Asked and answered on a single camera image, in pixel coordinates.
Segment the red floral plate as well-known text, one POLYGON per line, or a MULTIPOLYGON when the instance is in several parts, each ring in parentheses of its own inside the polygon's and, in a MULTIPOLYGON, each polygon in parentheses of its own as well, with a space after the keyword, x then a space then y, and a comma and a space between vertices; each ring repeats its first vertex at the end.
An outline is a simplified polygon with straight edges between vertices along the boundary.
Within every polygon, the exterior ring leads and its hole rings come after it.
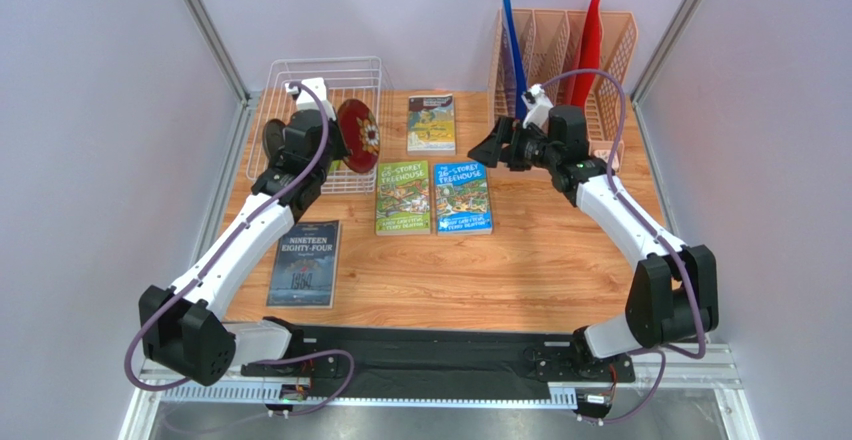
POLYGON ((337 111, 347 154, 343 162, 353 172, 369 173, 378 163, 380 133, 372 110, 358 99, 347 99, 337 111))

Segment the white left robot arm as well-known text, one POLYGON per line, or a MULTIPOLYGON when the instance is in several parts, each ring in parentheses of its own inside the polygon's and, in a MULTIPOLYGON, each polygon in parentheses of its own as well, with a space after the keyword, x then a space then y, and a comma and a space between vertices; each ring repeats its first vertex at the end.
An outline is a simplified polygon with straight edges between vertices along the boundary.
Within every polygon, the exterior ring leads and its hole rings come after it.
POLYGON ((141 330, 132 340, 146 359, 189 381, 210 386, 233 366, 280 360, 291 342, 282 320, 226 323, 223 316, 265 253, 320 197, 328 170, 347 149, 333 112, 299 110, 272 121, 283 142, 232 223, 169 287, 140 297, 141 330))

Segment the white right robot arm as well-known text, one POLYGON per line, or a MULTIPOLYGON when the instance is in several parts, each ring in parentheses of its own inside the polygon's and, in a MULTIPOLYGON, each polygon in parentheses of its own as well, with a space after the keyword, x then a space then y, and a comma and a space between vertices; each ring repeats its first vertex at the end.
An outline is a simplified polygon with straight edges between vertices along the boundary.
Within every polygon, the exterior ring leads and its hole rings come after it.
POLYGON ((591 155, 587 122, 575 106, 553 107, 545 127, 500 117, 468 153, 488 167, 511 171, 540 168, 554 189, 608 235, 634 276, 621 314, 576 331, 581 355, 603 360, 624 353, 698 342, 718 325, 717 266, 704 245, 689 246, 656 222, 628 194, 605 160, 591 155))

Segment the dark brown plate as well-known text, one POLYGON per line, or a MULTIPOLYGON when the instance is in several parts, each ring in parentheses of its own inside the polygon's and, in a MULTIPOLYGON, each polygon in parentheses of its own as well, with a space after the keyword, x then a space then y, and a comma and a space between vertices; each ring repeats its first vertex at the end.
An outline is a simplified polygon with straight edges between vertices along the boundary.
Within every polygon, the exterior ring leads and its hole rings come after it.
POLYGON ((280 119, 270 119, 263 128, 262 145, 268 161, 274 161, 278 150, 284 145, 286 124, 280 119))

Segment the small white patterned box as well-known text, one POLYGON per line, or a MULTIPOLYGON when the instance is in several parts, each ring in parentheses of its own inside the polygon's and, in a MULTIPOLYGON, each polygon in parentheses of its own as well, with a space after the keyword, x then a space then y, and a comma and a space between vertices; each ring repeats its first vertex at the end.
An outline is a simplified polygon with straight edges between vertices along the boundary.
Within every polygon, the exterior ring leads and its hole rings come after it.
POLYGON ((591 155, 595 158, 599 158, 603 160, 605 163, 608 163, 610 158, 612 160, 612 169, 614 172, 619 172, 622 166, 621 156, 618 152, 613 152, 612 150, 607 149, 595 149, 591 152, 591 155))

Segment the green plate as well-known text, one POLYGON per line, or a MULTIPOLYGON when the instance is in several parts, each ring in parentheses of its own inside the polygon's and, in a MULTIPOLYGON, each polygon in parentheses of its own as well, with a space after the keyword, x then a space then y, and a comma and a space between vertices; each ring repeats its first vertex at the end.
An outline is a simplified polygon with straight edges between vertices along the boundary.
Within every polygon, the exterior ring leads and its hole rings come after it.
POLYGON ((333 160, 329 165, 328 174, 329 175, 335 174, 341 168, 341 165, 342 165, 341 160, 333 160))

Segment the blue folder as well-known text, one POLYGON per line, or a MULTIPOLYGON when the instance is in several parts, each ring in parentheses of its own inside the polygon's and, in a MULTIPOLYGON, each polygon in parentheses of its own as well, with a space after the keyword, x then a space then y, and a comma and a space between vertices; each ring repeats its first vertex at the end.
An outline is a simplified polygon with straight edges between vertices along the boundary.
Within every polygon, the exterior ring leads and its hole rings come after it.
POLYGON ((508 115, 523 119, 527 106, 523 100, 527 88, 522 53, 517 38, 511 0, 502 0, 501 60, 503 85, 508 115))

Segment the blue 26-storey treehouse book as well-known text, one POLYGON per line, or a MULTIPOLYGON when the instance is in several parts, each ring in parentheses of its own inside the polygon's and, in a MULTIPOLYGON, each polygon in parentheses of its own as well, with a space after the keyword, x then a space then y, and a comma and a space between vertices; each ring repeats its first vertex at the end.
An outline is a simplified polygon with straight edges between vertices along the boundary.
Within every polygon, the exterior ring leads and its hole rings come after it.
POLYGON ((493 215, 486 167, 476 161, 433 167, 438 235, 491 234, 493 215))

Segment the small yellow cover book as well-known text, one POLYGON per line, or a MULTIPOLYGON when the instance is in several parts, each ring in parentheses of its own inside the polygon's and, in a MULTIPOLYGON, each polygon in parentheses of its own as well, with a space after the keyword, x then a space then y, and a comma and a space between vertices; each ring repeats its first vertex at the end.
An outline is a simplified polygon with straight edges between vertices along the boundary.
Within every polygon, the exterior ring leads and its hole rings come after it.
POLYGON ((456 153, 455 103, 452 94, 415 95, 408 99, 406 151, 409 155, 456 153))

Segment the red folder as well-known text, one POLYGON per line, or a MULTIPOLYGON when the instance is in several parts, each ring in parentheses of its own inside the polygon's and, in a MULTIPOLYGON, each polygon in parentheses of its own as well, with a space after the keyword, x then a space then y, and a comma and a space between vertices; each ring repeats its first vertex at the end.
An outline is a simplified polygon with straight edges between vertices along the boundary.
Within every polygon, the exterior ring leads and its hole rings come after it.
MULTIPOLYGON (((601 0, 590 0, 582 32, 580 53, 577 68, 596 70, 600 66, 600 51, 602 44, 602 27, 600 19, 601 0)), ((589 93, 596 79, 594 73, 579 74, 575 77, 571 104, 585 107, 589 93)))

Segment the green 65-storey treehouse book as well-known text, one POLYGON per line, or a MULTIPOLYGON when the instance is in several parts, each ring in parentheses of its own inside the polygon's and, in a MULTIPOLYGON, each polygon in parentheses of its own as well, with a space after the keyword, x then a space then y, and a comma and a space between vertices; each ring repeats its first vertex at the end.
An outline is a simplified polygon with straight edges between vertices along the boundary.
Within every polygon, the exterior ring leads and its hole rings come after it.
POLYGON ((375 233, 379 236, 431 233, 430 174, 426 160, 378 165, 375 233))

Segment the pink plastic file organizer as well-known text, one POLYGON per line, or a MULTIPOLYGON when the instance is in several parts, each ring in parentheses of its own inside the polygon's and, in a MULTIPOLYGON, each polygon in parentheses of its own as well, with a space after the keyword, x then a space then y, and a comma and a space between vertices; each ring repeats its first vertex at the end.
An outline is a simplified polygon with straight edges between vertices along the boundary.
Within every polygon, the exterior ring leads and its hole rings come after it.
MULTIPOLYGON (((525 75, 529 84, 542 83, 561 73, 565 67, 576 67, 586 13, 581 10, 522 9, 513 11, 525 75)), ((600 68, 620 82, 628 72, 638 40, 638 27, 632 13, 603 11, 599 14, 602 31, 600 68)), ((509 115, 514 105, 507 98, 504 81, 503 36, 504 14, 497 13, 494 46, 488 80, 488 123, 509 115)), ((620 102, 615 87, 597 78, 587 97, 585 116, 589 152, 606 157, 612 150, 617 133, 620 102)))

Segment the nineteen eighty-four book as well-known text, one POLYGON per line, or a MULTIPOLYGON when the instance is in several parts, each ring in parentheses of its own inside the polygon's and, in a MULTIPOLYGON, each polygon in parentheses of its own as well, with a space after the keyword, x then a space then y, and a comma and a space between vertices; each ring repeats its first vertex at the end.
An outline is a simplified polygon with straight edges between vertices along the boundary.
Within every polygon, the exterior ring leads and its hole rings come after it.
POLYGON ((339 220, 297 223, 276 247, 266 305, 331 308, 334 302, 339 220))

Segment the black base mat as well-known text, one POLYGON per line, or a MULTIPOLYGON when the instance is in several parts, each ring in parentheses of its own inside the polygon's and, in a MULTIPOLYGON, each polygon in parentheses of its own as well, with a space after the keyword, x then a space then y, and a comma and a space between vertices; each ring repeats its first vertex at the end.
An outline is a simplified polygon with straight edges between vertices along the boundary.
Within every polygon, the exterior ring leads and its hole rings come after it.
MULTIPOLYGON (((296 327, 285 356, 295 358, 326 350, 336 352, 331 357, 321 357, 328 360, 346 360, 343 354, 349 352, 355 359, 353 373, 356 367, 365 366, 372 373, 508 370, 521 375, 544 360, 553 362, 558 371, 569 371, 573 378, 594 378, 605 368, 613 368, 617 361, 629 358, 621 354, 610 360, 586 362, 569 334, 319 325, 296 327)), ((242 366, 241 373, 247 377, 313 375, 319 370, 315 363, 321 358, 287 366, 249 364, 242 366)))

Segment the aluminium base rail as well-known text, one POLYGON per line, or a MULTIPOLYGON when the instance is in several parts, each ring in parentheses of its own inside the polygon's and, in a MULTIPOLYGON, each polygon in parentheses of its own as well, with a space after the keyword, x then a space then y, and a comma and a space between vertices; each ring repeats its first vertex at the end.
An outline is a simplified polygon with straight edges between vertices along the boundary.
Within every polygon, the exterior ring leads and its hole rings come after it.
POLYGON ((372 373, 365 366, 349 375, 345 359, 321 358, 313 375, 245 377, 231 369, 213 386, 188 382, 156 396, 163 402, 257 404, 275 410, 323 401, 333 406, 574 409, 588 397, 610 398, 611 388, 739 390, 742 381, 728 357, 720 346, 711 347, 703 361, 675 352, 667 352, 664 360, 644 354, 619 360, 594 378, 573 378, 544 360, 521 375, 508 370, 372 373))

